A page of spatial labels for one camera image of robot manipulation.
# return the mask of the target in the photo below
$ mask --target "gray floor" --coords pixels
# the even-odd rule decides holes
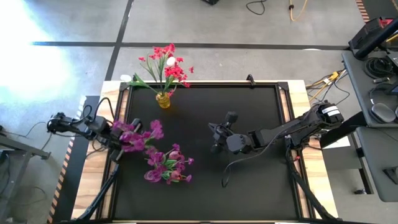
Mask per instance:
[[[220,0],[209,6],[200,0],[135,0],[127,23],[125,42],[232,43],[346,45],[363,26],[354,0],[314,0],[298,22],[290,22],[288,1],[268,0],[263,16],[251,14],[249,1]],[[303,1],[295,0],[296,9]],[[18,14],[15,24],[5,22],[10,36],[0,51],[5,58],[0,74],[0,124],[7,131],[25,134],[38,121],[63,111],[74,116],[81,96],[98,95],[113,52],[112,47],[40,47],[30,41],[115,42],[127,0],[36,0],[11,1],[6,15]],[[150,78],[139,66],[138,57],[151,49],[120,50],[112,80],[134,72]],[[184,57],[184,67],[195,66],[191,80],[242,80],[247,74],[255,79],[302,79],[306,83],[343,68],[340,51],[247,50],[247,49],[177,49]],[[339,107],[349,118],[359,105],[349,78],[339,87],[351,93]],[[345,93],[332,88],[326,99],[337,102]],[[47,139],[44,126],[36,127],[28,139],[42,147]],[[47,199],[29,207],[13,207],[12,215],[28,223],[44,223],[67,148],[67,138],[53,136],[45,151],[47,161],[33,158],[24,176],[21,194],[31,201]],[[382,203],[377,195],[353,195],[361,188],[359,174],[330,172],[330,182],[340,217],[374,223],[393,223],[397,203]]]

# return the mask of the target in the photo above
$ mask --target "glass vase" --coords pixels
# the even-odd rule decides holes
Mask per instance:
[[[156,101],[159,104],[159,106],[163,109],[167,109],[171,105],[170,97],[169,97],[169,94],[167,94],[167,93],[165,93],[163,95],[161,93],[158,93],[156,95]]]

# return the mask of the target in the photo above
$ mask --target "black desk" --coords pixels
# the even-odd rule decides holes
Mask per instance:
[[[369,54],[369,57],[385,57],[386,55],[385,52],[373,52]],[[394,52],[391,53],[391,55],[392,57],[398,57],[398,54]],[[356,59],[352,52],[343,53],[343,62],[353,84],[362,111],[346,119],[339,128],[331,130],[323,135],[320,141],[321,147],[323,148],[351,134],[356,131],[358,126],[364,126],[363,128],[358,128],[357,131],[362,145],[362,149],[359,148],[358,155],[362,156],[361,152],[363,151],[381,200],[386,202],[398,202],[398,185],[395,185],[389,180],[381,168],[385,164],[398,165],[398,156],[395,156],[398,155],[398,142],[386,135],[396,136],[398,133],[398,124],[378,123],[369,114],[369,109],[372,107],[369,92],[376,84],[374,84],[372,78],[368,77],[363,71],[364,62]],[[374,92],[374,101],[383,102],[392,109],[395,109],[398,103],[396,96],[386,96],[379,92]],[[360,170],[363,171],[361,177],[363,178],[365,189],[368,189],[368,193],[373,193],[369,179],[366,177],[366,168],[363,164]]]
[[[388,167],[398,166],[398,142],[391,138],[398,139],[398,129],[363,127],[357,128],[356,132],[380,199],[383,202],[398,202],[398,185],[382,171]]]

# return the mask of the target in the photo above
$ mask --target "white flower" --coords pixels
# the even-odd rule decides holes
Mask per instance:
[[[175,63],[175,57],[169,57],[169,59],[167,59],[166,64],[168,66],[173,66]]]
[[[121,75],[120,79],[124,82],[131,82],[132,78],[129,75]]]

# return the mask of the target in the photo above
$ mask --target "black tray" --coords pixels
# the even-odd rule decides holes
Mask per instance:
[[[285,144],[276,142],[261,157],[236,164],[227,188],[221,187],[222,171],[246,155],[210,152],[214,140],[207,124],[221,123],[228,111],[236,111],[232,129],[247,133],[284,123],[281,83],[195,83],[178,88],[169,109],[161,109],[149,89],[131,88],[126,121],[140,118],[161,120],[165,137],[155,146],[168,151],[181,145],[195,163],[186,174],[191,183],[152,184],[144,180],[151,169],[143,155],[128,153],[120,161],[120,174],[113,192],[113,220],[296,220],[301,217],[297,188],[284,164]]]

